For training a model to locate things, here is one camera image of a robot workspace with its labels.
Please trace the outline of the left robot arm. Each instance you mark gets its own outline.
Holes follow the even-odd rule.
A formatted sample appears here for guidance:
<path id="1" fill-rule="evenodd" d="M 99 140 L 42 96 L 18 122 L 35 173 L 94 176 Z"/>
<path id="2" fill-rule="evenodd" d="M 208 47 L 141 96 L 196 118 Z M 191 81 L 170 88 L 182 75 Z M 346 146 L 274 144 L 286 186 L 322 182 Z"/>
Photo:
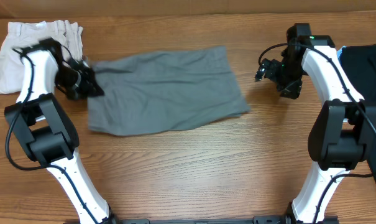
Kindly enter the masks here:
<path id="1" fill-rule="evenodd" d="M 24 78 L 16 103 L 4 110 L 9 124 L 6 157 L 19 170 L 48 170 L 72 202 L 80 223 L 119 223 L 85 171 L 77 130 L 54 95 L 59 89 L 69 100 L 85 100 L 104 92 L 89 65 L 65 60 L 64 49 L 53 38 L 14 48 Z"/>

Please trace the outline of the grey shorts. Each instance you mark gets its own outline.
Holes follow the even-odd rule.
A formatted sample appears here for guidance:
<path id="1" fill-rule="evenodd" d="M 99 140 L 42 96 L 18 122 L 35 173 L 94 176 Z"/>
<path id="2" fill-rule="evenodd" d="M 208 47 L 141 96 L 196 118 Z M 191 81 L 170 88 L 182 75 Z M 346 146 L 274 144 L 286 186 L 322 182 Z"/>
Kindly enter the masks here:
<path id="1" fill-rule="evenodd" d="M 223 46 L 133 55 L 93 68 L 104 95 L 88 98 L 92 131 L 182 131 L 250 111 Z"/>

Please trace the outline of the folded white shorts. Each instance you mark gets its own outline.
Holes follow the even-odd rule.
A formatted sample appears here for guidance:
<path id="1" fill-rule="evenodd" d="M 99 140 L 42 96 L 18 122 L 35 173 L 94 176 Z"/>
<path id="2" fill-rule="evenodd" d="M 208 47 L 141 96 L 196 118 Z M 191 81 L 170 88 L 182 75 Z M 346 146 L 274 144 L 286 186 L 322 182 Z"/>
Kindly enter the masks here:
<path id="1" fill-rule="evenodd" d="M 9 22 L 8 33 L 0 49 L 0 94 L 11 94 L 21 90 L 24 65 L 20 55 L 23 47 L 38 44 L 40 40 L 52 38 L 63 45 L 63 58 L 83 58 L 82 26 L 68 20 L 53 22 L 23 23 Z"/>

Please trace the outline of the black garment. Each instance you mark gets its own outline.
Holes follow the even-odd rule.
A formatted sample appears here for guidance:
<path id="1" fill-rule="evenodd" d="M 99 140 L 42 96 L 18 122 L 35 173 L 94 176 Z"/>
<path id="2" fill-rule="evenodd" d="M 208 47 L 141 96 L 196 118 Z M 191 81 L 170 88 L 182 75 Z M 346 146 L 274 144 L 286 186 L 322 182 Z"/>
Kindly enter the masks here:
<path id="1" fill-rule="evenodd" d="M 354 88 L 376 105 L 376 45 L 346 47 L 339 60 Z"/>

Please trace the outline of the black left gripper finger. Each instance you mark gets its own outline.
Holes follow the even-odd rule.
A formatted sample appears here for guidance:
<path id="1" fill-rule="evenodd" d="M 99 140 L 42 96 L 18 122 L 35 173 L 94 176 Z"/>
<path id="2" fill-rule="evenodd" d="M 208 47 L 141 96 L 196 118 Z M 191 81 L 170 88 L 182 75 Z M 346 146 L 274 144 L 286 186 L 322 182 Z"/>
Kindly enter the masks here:
<path id="1" fill-rule="evenodd" d="M 104 95 L 103 89 L 98 85 L 95 79 L 86 80 L 85 83 L 86 83 L 85 98 Z"/>
<path id="2" fill-rule="evenodd" d="M 81 59 L 79 61 L 80 67 L 81 67 L 81 72 L 84 73 L 87 77 L 94 78 L 95 77 L 95 72 L 92 67 L 90 67 L 89 63 Z"/>

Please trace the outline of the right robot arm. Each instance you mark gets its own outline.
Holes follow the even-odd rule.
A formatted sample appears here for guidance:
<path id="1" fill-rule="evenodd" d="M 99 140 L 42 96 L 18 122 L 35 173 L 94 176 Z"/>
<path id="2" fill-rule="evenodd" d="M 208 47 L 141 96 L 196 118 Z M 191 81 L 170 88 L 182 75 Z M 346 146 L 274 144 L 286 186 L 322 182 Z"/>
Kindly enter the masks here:
<path id="1" fill-rule="evenodd" d="M 282 61 L 259 57 L 255 79 L 268 78 L 281 97 L 297 99 L 310 77 L 322 104 L 308 136 L 311 169 L 296 198 L 280 216 L 256 216 L 254 223 L 339 223 L 326 208 L 338 185 L 368 158 L 376 142 L 376 105 L 366 102 L 346 76 L 328 35 L 313 35 L 308 23 L 287 30 Z"/>

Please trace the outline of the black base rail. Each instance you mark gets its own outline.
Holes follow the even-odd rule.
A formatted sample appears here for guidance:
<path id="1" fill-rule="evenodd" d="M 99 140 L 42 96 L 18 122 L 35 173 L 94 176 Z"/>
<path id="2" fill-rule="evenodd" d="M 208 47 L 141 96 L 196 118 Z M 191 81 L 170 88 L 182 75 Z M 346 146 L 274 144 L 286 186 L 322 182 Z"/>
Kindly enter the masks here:
<path id="1" fill-rule="evenodd" d="M 128 219 L 121 220 L 121 224 L 291 224 L 286 216 L 256 216 L 254 218 L 237 219 L 199 219 L 199 220 L 149 220 Z"/>

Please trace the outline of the light blue cloth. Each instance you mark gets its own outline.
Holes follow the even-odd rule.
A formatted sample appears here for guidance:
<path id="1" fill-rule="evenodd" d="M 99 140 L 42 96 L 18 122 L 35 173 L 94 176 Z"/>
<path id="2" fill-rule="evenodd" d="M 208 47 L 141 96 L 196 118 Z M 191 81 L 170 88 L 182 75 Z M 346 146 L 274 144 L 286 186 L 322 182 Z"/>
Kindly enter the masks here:
<path id="1" fill-rule="evenodd" d="M 342 51 L 343 49 L 346 48 L 346 46 L 342 46 L 338 51 L 337 51 L 337 57 L 340 58 L 341 57 L 341 54 L 342 54 Z"/>

